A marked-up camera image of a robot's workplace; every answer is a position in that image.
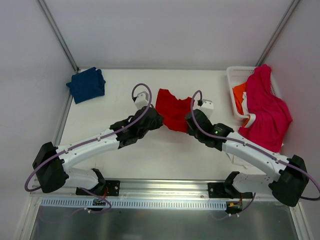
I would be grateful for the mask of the red t shirt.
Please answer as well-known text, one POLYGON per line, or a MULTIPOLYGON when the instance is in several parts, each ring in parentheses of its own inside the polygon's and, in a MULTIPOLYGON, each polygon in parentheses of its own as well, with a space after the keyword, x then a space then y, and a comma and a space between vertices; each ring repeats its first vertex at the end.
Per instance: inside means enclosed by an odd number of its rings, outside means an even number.
POLYGON ((163 124, 171 131, 187 133, 185 116, 191 110, 192 98, 177 99, 168 89, 158 90, 155 109, 164 118, 163 124))

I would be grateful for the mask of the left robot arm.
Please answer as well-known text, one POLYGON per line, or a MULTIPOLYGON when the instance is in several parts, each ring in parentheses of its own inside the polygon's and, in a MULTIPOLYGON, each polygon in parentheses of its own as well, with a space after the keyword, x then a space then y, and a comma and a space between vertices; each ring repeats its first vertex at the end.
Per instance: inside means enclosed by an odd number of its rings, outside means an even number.
POLYGON ((43 144, 32 164, 39 189, 48 194, 62 187, 75 187, 77 195, 102 196, 108 183, 100 170, 75 166, 95 155, 135 144, 147 132, 159 129, 164 118, 154 107, 144 106, 135 115, 112 124, 109 128, 83 142, 54 146, 43 144))

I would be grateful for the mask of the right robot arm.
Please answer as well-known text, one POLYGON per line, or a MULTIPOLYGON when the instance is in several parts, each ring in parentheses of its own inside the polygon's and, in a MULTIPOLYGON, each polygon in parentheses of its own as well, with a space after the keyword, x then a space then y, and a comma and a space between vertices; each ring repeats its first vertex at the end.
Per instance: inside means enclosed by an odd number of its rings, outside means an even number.
POLYGON ((304 160, 267 150, 223 124, 212 124, 199 109, 185 116, 187 133, 200 143, 233 155, 262 171, 261 174, 231 172, 223 183, 224 193, 231 199, 241 194, 272 195, 280 203, 294 207, 309 183, 304 160))

